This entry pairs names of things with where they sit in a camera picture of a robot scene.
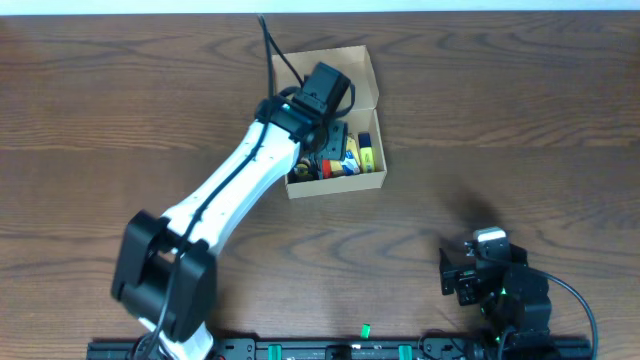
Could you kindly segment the yellow sticky note pad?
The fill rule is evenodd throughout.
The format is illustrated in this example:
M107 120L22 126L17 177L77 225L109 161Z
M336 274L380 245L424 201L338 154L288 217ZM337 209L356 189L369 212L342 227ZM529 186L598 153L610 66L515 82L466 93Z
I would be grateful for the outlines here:
M351 176L361 173L361 162L357 142L352 134L349 134L346 140L345 158L342 161L330 161L332 177Z

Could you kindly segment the blue white staples box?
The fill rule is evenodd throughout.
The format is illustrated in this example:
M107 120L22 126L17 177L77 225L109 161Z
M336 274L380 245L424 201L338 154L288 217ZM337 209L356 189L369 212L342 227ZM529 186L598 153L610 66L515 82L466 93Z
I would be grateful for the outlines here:
M346 176L360 174L361 168L360 168L360 160L359 160L358 152L352 152L351 150L347 150L345 153L345 158L341 162L341 167Z

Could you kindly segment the yellow correction tape dispenser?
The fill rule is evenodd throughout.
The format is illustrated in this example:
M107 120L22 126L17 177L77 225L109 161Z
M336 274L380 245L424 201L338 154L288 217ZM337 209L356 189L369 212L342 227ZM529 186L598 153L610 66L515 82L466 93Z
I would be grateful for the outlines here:
M307 158L302 158L292 169L289 181L291 183L313 181L315 179L314 174L315 169L311 161Z

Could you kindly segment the yellow highlighter marker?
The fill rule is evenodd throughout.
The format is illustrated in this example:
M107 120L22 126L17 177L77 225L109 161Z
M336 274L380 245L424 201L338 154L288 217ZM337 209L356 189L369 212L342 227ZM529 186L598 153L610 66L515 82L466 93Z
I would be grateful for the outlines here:
M368 132L359 133L358 144L360 150L362 172L373 173L375 171L375 159L370 134Z

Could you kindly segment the cardboard box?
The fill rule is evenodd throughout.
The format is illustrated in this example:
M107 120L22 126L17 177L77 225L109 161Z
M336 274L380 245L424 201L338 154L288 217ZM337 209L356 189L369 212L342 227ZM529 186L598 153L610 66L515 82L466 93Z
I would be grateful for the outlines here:
M376 110L379 89L367 48L364 45L332 48L287 53L285 57L290 66L286 66L279 56L273 57L277 90L297 84L295 76L291 73L292 70L306 75L311 73L319 62L339 70L354 83L355 104L343 120L348 124L350 134L357 136L366 132L370 135L375 165L375 171L372 173L297 183L285 180L288 197L295 199L380 188L387 174L387 166Z

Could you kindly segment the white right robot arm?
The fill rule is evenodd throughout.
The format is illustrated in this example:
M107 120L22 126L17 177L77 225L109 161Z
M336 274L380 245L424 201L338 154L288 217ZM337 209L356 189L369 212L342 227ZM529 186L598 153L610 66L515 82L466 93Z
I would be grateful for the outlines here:
M526 251L512 245L496 261L482 252L476 261L453 264L440 253L444 295L455 294L461 306L477 305L489 328L465 347L470 359L553 359L558 356L549 330L548 281L529 272Z

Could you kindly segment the red and black stapler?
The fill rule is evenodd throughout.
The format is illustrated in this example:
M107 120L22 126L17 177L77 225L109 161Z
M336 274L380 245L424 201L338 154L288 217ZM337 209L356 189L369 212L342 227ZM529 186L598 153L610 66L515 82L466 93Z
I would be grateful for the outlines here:
M332 177L331 162L327 159L321 161L322 178L329 179Z

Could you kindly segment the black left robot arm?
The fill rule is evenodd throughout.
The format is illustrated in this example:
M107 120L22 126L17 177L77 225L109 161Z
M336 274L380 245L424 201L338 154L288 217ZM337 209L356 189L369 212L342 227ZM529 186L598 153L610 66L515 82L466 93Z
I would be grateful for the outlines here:
M112 297L148 330L130 359L203 359L213 346L205 322L217 294L217 257L259 198L304 152L335 151L346 110L315 112L263 101L241 144L191 195L155 217L126 225Z

